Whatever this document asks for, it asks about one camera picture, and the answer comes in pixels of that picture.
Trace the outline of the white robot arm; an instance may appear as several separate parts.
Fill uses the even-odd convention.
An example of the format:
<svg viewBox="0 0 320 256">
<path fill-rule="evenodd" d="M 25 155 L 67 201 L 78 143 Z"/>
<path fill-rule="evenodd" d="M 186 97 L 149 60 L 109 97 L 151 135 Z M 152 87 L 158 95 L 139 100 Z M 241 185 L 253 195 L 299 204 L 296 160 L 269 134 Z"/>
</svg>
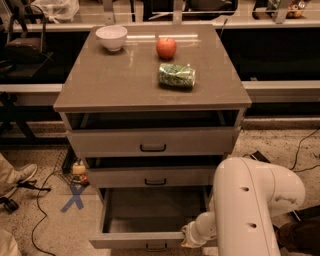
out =
<svg viewBox="0 0 320 256">
<path fill-rule="evenodd" d="M 281 256 L 272 218 L 298 209 L 305 186 L 285 167 L 232 157 L 215 171 L 213 198 L 212 211 L 182 228 L 184 247 L 215 240 L 219 256 Z"/>
</svg>

